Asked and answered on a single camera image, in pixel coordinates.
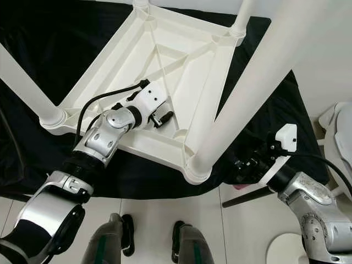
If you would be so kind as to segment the white plastic children table top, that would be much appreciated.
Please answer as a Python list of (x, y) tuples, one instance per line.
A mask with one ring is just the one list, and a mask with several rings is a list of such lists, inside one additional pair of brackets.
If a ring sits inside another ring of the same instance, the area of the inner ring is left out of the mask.
[(161, 128), (151, 122), (123, 136), (118, 148), (182, 174), (216, 120), (227, 73), (244, 37), (223, 26), (149, 3), (134, 8), (61, 101), (67, 113), (51, 134), (85, 133), (95, 116), (129, 106), (138, 91), (160, 81), (169, 97), (158, 110), (174, 117)]

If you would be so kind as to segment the white round stool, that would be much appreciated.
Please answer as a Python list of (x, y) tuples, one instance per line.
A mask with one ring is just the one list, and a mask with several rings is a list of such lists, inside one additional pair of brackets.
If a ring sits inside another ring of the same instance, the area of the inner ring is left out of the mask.
[(266, 264), (310, 264), (302, 236), (288, 232), (274, 237), (267, 247)]

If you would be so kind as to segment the white rounded plastic object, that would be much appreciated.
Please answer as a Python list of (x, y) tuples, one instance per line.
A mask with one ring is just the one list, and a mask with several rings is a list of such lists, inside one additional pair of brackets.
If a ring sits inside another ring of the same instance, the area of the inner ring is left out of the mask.
[(323, 156), (331, 161), (343, 176), (331, 170), (335, 183), (339, 184), (333, 193), (344, 194), (352, 201), (352, 192), (344, 184), (347, 179), (352, 184), (352, 102), (339, 102), (318, 118), (324, 136), (317, 141)]

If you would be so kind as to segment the grey robot right foot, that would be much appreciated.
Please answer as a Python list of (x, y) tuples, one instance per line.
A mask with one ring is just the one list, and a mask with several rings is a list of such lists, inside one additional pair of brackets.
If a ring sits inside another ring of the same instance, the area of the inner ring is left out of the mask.
[(181, 220), (174, 222), (170, 257), (175, 264), (215, 264), (201, 231)]

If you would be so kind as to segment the grey robot foot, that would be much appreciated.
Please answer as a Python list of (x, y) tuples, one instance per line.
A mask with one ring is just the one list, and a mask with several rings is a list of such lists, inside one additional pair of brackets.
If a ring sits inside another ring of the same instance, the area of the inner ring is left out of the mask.
[(108, 222), (91, 236), (81, 264), (120, 264), (135, 251), (134, 220), (130, 214), (111, 213)]
[(215, 264), (201, 231), (181, 220), (174, 222), (170, 257), (175, 264)]

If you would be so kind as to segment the grey robot left foot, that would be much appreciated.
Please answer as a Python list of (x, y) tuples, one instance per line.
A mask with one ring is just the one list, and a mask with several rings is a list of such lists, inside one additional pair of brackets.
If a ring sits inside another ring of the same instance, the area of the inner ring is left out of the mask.
[(120, 264), (135, 251), (134, 220), (130, 214), (111, 213), (108, 222), (91, 236), (81, 264)]

